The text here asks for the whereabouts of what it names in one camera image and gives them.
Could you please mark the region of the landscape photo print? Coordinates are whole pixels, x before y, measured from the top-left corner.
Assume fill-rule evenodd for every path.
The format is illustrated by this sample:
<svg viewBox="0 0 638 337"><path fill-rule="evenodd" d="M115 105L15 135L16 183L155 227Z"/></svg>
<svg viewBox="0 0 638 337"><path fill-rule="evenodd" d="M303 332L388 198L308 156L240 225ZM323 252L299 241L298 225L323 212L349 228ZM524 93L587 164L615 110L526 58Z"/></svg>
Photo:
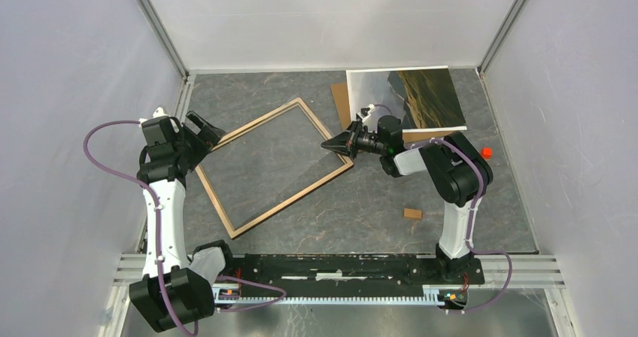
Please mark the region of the landscape photo print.
<svg viewBox="0 0 638 337"><path fill-rule="evenodd" d="M376 106L365 125L371 130L377 129L378 119L385 115L400 119L408 132L467 129L446 66L348 70L346 83L352 120L361 108Z"/></svg>

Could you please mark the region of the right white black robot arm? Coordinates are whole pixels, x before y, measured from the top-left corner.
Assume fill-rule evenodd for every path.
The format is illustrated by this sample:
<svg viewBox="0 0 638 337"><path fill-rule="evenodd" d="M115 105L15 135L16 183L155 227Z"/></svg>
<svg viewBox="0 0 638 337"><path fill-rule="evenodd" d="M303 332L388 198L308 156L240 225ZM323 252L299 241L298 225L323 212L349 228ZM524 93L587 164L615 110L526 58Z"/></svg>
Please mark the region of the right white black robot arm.
<svg viewBox="0 0 638 337"><path fill-rule="evenodd" d="M475 214L494 175L461 132L407 148L400 120L385 115L378 119L376 131L370 131L360 120L353 121L321 147L351 159L359 152L377 154L384 172L393 178L427 172L445 204L443 231L436 244L436 277L453 283L464 274L475 254Z"/></svg>

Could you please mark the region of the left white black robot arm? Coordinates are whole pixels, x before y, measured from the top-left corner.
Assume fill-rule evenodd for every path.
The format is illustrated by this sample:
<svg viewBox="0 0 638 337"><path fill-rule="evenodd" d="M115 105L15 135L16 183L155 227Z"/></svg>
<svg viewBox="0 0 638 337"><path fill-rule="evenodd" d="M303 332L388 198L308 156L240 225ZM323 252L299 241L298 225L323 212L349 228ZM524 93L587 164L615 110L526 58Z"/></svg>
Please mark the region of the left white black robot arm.
<svg viewBox="0 0 638 337"><path fill-rule="evenodd" d="M136 180L147 206L147 250L141 280L130 285L129 298L155 332L185 330L214 313L210 283L190 269L183 213L187 175L226 133L194 111L186 118L198 132L161 107L140 121L146 145Z"/></svg>

